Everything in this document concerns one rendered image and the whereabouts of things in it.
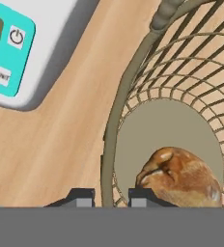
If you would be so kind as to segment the brown bread loaf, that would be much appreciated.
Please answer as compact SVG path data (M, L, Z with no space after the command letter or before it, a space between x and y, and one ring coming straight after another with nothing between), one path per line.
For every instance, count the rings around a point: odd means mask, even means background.
M155 151L136 176L135 187L151 189L178 207L222 207L221 187L210 167L182 148Z

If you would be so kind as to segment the white and teal kitchen scale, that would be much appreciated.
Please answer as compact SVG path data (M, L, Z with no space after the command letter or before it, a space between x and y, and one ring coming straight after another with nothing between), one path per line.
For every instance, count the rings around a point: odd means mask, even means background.
M28 103L78 0L0 0L0 106Z

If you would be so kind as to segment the olive wire basket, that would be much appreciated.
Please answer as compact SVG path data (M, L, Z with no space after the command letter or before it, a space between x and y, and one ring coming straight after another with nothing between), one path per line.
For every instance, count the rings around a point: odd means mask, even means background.
M160 1L105 128L102 205L128 206L128 189L164 147L205 161L224 207L224 0Z

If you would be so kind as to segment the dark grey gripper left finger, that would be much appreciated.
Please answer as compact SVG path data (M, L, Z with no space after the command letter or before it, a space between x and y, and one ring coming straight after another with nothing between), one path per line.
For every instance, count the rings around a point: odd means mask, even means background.
M72 188L69 194L46 207L94 207L96 190L94 188Z

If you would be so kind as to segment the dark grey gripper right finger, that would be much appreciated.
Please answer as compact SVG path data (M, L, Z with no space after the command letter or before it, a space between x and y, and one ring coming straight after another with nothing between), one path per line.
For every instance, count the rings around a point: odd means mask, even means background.
M149 188L129 188L127 205L129 207L176 207L176 205L159 199Z

